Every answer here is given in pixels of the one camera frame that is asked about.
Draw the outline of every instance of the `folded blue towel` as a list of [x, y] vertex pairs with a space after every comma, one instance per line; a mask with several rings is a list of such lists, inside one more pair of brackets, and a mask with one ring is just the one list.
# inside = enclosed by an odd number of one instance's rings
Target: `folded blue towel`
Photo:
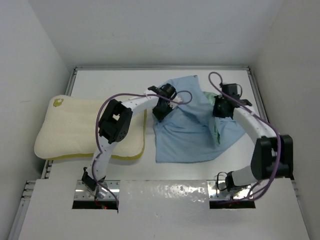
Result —
[[[243, 128], [231, 118], [212, 116], [213, 106], [200, 89], [198, 76], [170, 79], [166, 83], [173, 85], [177, 92], [190, 91], [193, 99], [189, 104], [178, 105], [162, 122], [155, 121], [157, 163], [213, 160], [244, 135]], [[188, 93], [178, 96], [184, 102], [190, 99]]]

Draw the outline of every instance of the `green fabric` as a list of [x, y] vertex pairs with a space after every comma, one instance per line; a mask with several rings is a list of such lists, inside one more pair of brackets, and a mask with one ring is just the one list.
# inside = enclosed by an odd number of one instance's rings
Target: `green fabric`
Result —
[[[210, 104], [212, 106], [215, 105], [215, 96], [217, 96], [217, 94], [213, 93], [213, 92], [208, 92], [208, 91], [204, 91], [203, 94], [205, 95], [205, 97], [209, 100]], [[218, 132], [217, 126], [214, 126], [214, 134], [213, 137], [215, 138], [215, 141], [220, 144], [220, 133]]]

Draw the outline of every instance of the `black and white robotic arm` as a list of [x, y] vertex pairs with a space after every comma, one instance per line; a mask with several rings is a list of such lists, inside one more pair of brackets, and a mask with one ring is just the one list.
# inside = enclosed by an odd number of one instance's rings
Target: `black and white robotic arm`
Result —
[[[253, 111], [248, 100], [240, 100], [235, 83], [222, 85], [222, 91], [228, 96], [238, 99]], [[97, 181], [104, 180], [112, 152], [117, 143], [127, 135], [131, 118], [134, 115], [153, 108], [154, 116], [158, 121], [161, 121], [173, 110], [174, 106], [169, 101], [158, 96], [150, 96], [151, 94], [157, 94], [170, 100], [177, 96], [175, 88], [166, 84], [161, 88], [149, 87], [144, 92], [144, 97], [135, 97], [125, 102], [113, 99], [108, 103], [99, 121], [98, 142], [100, 148], [95, 151], [90, 166], [84, 169], [82, 176], [82, 182], [91, 191], [95, 191]], [[216, 97], [212, 115], [218, 118], [233, 118], [255, 143], [250, 165], [229, 172], [225, 178], [226, 189], [234, 191], [257, 181], [269, 179], [274, 170], [277, 156], [277, 138], [274, 130], [257, 120], [253, 113], [247, 112], [222, 95]], [[292, 175], [292, 172], [293, 141], [289, 135], [282, 135], [280, 164], [275, 177], [288, 177]]]

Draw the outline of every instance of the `white table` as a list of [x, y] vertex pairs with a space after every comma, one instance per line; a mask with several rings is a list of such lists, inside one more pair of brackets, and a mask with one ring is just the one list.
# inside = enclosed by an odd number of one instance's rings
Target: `white table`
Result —
[[[215, 92], [208, 82], [212, 69], [80, 68], [70, 89], [78, 98], [107, 98], [116, 93], [140, 94], [168, 79], [198, 75], [201, 89]], [[226, 83], [240, 84], [243, 98], [257, 109], [255, 97], [259, 98], [254, 96], [247, 69], [217, 71]], [[237, 170], [250, 163], [254, 144], [249, 136], [244, 135], [212, 161], [156, 163], [153, 119], [148, 111], [145, 142], [139, 160], [112, 160], [108, 165], [107, 179], [121, 180], [119, 214], [71, 209], [76, 181], [90, 158], [57, 160], [49, 179], [36, 182], [20, 239], [308, 239], [290, 179], [275, 180], [255, 203], [256, 209], [209, 209], [206, 180], [214, 179], [220, 171]], [[181, 187], [183, 194], [176, 190]]]

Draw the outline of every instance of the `wall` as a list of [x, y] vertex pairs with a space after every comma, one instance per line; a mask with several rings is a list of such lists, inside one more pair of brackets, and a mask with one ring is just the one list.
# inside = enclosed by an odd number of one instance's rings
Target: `wall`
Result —
[[320, 1], [285, 0], [254, 72], [270, 121], [294, 140], [294, 177], [311, 239], [320, 239]]
[[282, 0], [29, 0], [76, 65], [245, 65]]
[[26, 180], [44, 161], [34, 154], [48, 101], [69, 73], [26, 0], [0, 1], [0, 239], [7, 239]]

